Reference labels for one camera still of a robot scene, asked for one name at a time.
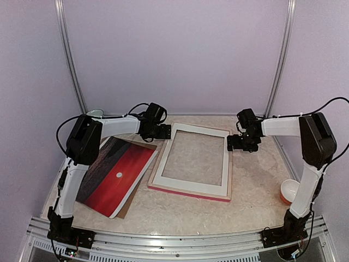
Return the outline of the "white mat board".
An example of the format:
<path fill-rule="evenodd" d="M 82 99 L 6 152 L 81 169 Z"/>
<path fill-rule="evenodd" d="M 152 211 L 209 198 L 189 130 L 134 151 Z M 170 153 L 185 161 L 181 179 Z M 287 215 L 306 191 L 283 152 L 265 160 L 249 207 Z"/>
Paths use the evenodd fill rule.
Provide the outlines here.
<path fill-rule="evenodd" d="M 222 138 L 178 131 L 163 177 L 221 185 Z"/>

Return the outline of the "wooden picture frame pink edge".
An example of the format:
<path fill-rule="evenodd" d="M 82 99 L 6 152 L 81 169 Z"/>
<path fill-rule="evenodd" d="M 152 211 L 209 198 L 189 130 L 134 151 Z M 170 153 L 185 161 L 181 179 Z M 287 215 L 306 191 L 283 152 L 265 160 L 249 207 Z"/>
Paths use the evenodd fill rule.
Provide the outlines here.
<path fill-rule="evenodd" d="M 163 177 L 165 165 L 172 149 L 178 131 L 209 135 L 224 140 L 222 156 L 221 185 L 204 184 Z M 231 129 L 219 129 L 185 123 L 173 123 L 171 138 L 161 148 L 160 155 L 155 162 L 154 169 L 148 181 L 148 188 L 162 192 L 185 195 L 201 199 L 229 202 L 232 195 L 232 152 L 228 150 L 227 137 L 232 134 Z"/>

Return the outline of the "red and dark photo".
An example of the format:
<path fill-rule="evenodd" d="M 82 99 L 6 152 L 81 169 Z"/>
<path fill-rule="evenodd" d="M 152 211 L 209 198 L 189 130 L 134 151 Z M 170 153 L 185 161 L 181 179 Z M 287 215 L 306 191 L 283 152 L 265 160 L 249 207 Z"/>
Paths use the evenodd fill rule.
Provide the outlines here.
<path fill-rule="evenodd" d="M 115 218 L 157 154 L 155 145 L 106 138 L 81 182 L 76 201 Z"/>

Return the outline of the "brown backing board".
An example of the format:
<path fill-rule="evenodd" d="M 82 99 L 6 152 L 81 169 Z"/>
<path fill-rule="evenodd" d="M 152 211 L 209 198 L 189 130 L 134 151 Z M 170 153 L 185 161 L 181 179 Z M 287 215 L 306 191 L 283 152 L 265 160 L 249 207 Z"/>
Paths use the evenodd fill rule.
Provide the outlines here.
<path fill-rule="evenodd" d="M 135 145 L 139 145 L 139 146 L 142 146 L 142 147 L 145 147 L 145 148 L 149 148 L 149 149 L 152 149 L 152 150 L 156 150 L 157 149 L 157 145 L 153 145 L 153 144 L 147 144 L 147 143 L 142 143 L 142 142 L 136 142 L 136 141 L 133 141 L 133 144 Z M 118 214 L 116 215 L 117 218 L 120 218 L 120 219 L 124 219 L 127 215 L 127 212 L 131 206 L 131 203 L 134 199 L 134 196 L 136 195 L 136 192 L 139 188 L 139 185 L 142 181 L 142 178 L 140 178 L 140 180 L 138 181 L 137 185 L 135 186 L 135 188 L 133 189 L 133 191 L 131 192 L 130 196 L 128 197 L 127 201 L 125 202 L 124 206 L 121 208 L 121 210 L 118 212 Z"/>

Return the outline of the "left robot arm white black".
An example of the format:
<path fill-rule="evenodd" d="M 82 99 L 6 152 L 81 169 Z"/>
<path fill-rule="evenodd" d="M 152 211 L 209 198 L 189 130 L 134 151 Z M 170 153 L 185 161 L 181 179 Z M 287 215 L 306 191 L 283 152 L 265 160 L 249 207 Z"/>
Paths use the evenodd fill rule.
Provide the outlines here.
<path fill-rule="evenodd" d="M 165 124 L 166 114 L 159 119 L 123 115 L 117 117 L 75 116 L 75 125 L 63 149 L 65 161 L 59 171 L 57 199 L 48 211 L 50 227 L 48 238 L 58 242 L 77 239 L 77 229 L 72 227 L 74 204 L 83 177 L 99 154 L 100 140 L 114 135 L 137 134 L 143 140 L 171 138 L 171 125 Z"/>

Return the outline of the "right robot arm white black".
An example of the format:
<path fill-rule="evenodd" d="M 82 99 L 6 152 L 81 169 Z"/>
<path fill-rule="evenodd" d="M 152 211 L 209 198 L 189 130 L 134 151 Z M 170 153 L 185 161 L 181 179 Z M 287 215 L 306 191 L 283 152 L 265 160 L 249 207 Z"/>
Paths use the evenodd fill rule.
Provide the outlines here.
<path fill-rule="evenodd" d="M 337 149 L 334 135 L 321 112 L 262 120 L 251 109 L 244 109 L 237 117 L 243 132 L 227 136 L 228 151 L 256 152 L 262 137 L 267 136 L 300 138 L 303 174 L 295 199 L 286 211 L 284 224 L 278 233 L 282 241 L 291 242 L 303 231 L 321 191 L 325 169 Z"/>

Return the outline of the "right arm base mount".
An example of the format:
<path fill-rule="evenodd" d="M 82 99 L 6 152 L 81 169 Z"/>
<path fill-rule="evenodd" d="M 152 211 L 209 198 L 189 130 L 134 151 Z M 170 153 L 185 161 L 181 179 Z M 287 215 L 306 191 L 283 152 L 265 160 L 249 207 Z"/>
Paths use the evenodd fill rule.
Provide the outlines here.
<path fill-rule="evenodd" d="M 296 218 L 290 210 L 284 216 L 284 224 L 277 228 L 264 228 L 261 231 L 261 239 L 264 248 L 275 247 L 295 242 L 308 237 L 305 225 L 311 215 L 309 212 L 305 217 Z"/>

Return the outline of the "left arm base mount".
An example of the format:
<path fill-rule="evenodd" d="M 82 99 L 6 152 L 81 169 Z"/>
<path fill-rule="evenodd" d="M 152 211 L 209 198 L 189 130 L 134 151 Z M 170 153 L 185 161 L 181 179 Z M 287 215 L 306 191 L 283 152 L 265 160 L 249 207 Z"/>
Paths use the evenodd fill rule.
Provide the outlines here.
<path fill-rule="evenodd" d="M 96 233 L 91 230 L 73 227 L 73 219 L 73 217 L 51 218 L 47 237 L 60 243 L 91 249 Z"/>

